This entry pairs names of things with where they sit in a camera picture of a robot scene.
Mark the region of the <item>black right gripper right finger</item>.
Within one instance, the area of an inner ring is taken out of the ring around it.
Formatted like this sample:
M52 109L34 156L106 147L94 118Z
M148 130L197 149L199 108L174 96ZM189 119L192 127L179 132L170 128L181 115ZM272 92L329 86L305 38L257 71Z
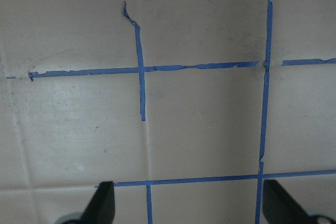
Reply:
M308 223L309 216L274 179L264 180L263 214L268 223Z

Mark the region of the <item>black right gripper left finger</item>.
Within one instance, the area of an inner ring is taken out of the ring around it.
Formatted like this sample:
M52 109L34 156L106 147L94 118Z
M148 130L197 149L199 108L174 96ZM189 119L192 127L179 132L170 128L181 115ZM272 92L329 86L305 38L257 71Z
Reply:
M114 183L101 182L81 215L80 223L111 224L114 217Z

